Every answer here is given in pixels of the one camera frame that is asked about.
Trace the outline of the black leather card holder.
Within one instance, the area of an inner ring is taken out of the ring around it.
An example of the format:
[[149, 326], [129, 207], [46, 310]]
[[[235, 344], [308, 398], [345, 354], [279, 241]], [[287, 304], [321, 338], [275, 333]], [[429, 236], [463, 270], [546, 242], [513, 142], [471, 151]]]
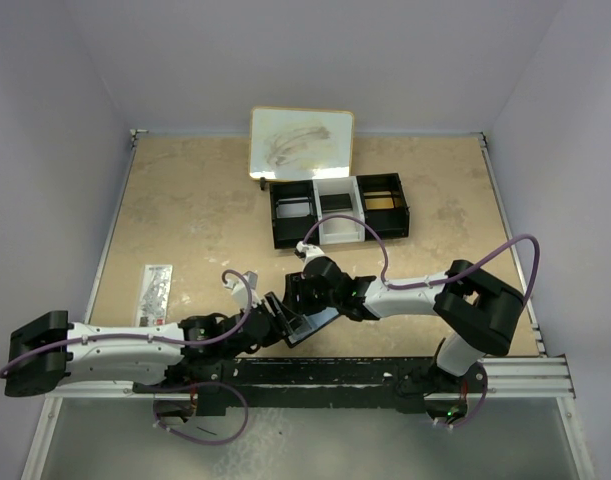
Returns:
[[290, 348], [294, 348], [340, 316], [341, 314], [334, 308], [326, 308], [311, 315], [297, 315], [286, 327], [285, 343]]

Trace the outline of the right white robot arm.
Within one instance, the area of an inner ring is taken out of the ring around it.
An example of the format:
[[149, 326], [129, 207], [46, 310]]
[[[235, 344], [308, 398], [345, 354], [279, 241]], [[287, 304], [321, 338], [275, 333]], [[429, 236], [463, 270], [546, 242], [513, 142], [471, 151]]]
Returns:
[[485, 355], [505, 356], [524, 308], [515, 288], [466, 260], [425, 279], [352, 277], [327, 256], [285, 278], [284, 304], [306, 317], [312, 332], [331, 319], [376, 321], [399, 315], [437, 316], [453, 330], [430, 366], [431, 383], [452, 391]]

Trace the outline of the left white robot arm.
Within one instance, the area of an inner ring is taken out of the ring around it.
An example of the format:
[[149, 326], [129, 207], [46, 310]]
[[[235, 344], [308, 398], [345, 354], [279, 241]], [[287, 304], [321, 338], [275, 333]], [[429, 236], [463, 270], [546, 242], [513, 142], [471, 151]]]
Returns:
[[230, 317], [213, 313], [154, 327], [97, 327], [72, 322], [66, 311], [56, 310], [11, 334], [0, 378], [12, 398], [87, 381], [160, 384], [179, 392], [200, 368], [280, 341], [290, 344], [303, 323], [303, 316], [273, 293]]

